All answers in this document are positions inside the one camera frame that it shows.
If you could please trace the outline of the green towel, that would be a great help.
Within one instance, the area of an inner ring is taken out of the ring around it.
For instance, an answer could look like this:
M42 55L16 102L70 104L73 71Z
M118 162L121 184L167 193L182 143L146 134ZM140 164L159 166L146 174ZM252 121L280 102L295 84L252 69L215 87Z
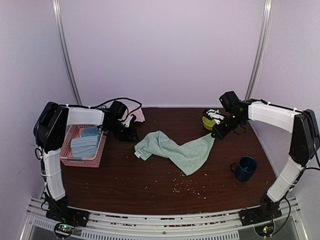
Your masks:
M215 138L210 134L177 144L162 131L148 133L134 146L134 155L144 161L152 155L171 160L185 175L198 171L207 161Z

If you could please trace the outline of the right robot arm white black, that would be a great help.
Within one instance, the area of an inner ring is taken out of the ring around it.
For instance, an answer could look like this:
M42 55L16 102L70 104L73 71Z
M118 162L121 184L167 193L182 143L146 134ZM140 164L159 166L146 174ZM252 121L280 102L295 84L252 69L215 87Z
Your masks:
M256 210L259 220L268 220L278 209L280 201L307 170L320 148L320 131L315 112L272 104L265 100L240 100L234 91L219 98L226 115L212 127L211 136L222 140L247 121L261 122L291 135L288 160L273 185L260 199Z

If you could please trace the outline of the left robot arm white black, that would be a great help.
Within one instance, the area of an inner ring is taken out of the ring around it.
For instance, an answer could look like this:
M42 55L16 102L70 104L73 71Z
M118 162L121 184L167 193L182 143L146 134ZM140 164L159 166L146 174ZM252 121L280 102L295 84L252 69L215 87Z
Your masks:
M138 134L133 127L134 117L120 98L96 106L67 105L48 102L33 128L36 150L40 161L40 173L44 179L49 210L61 222L72 218L68 198L63 186L60 153L68 126L97 126L104 132L111 132L116 139L135 142Z

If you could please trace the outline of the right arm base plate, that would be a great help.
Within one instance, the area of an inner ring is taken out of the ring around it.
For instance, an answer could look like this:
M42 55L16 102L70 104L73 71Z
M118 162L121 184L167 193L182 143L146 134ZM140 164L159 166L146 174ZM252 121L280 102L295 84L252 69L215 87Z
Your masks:
M279 218L282 216L282 212L280 210L276 210L273 213L264 214L260 206L243 208L238 212L238 214L243 227L271 221L274 218Z

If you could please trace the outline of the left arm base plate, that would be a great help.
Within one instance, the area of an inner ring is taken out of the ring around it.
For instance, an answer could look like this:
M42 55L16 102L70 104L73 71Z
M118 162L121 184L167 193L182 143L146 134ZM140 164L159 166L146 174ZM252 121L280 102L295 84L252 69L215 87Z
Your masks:
M68 208L67 213L63 213L61 210L49 209L45 216L48 219L66 223L70 226L86 227L90 213L86 210L75 208Z

